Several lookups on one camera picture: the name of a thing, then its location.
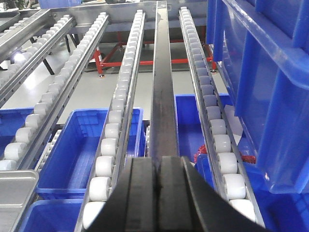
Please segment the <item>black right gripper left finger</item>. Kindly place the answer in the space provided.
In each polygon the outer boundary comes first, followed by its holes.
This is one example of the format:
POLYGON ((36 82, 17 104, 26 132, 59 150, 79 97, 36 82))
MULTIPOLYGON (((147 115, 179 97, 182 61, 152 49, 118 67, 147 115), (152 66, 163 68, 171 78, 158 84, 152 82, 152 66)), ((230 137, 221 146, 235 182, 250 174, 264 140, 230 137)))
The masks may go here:
POLYGON ((154 232, 155 172, 150 157, 129 158, 88 232, 154 232))

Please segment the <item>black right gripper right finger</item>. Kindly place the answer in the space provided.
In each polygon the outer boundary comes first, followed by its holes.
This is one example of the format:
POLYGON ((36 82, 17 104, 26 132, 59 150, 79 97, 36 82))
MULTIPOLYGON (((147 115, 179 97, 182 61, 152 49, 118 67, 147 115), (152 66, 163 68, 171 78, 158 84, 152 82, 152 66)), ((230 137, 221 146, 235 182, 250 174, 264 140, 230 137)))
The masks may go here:
POLYGON ((162 157, 159 185, 160 232, 266 231, 223 200, 186 157, 162 157))

